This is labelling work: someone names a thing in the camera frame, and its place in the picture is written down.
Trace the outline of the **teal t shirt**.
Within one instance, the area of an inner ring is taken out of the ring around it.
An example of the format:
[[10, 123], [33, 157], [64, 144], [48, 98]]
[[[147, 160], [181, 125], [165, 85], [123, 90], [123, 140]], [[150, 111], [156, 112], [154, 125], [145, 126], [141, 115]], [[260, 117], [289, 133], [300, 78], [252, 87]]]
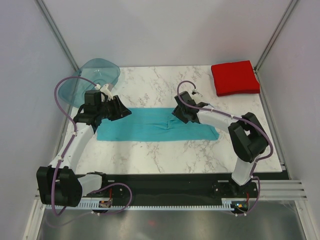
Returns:
[[216, 141], [219, 133], [213, 126], [188, 122], [175, 117], [173, 108], [131, 108], [131, 114], [110, 121], [104, 119], [96, 134], [104, 142], [176, 142]]

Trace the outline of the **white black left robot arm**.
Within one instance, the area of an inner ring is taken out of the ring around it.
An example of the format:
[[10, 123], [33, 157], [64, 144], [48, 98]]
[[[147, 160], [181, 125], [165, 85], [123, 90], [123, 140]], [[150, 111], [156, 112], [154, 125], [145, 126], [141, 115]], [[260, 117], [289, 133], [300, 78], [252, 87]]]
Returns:
[[77, 114], [72, 118], [74, 127], [66, 142], [48, 166], [36, 172], [40, 200], [45, 205], [76, 207], [82, 197], [95, 193], [106, 196], [110, 185], [103, 174], [90, 172], [75, 174], [79, 160], [89, 140], [95, 135], [103, 120], [117, 121], [131, 115], [118, 95], [109, 97], [100, 90], [88, 90], [84, 94]]

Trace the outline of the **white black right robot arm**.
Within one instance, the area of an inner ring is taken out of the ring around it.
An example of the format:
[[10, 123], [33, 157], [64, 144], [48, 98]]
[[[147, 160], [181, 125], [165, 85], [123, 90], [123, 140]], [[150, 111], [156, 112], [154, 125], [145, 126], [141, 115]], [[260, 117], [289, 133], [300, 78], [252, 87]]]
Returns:
[[246, 184], [253, 178], [254, 167], [260, 156], [267, 147], [273, 152], [272, 143], [256, 115], [247, 112], [235, 116], [205, 102], [196, 103], [187, 91], [178, 93], [174, 99], [177, 106], [172, 114], [183, 123], [208, 125], [229, 134], [237, 156], [229, 191], [235, 197], [242, 196], [247, 191]]

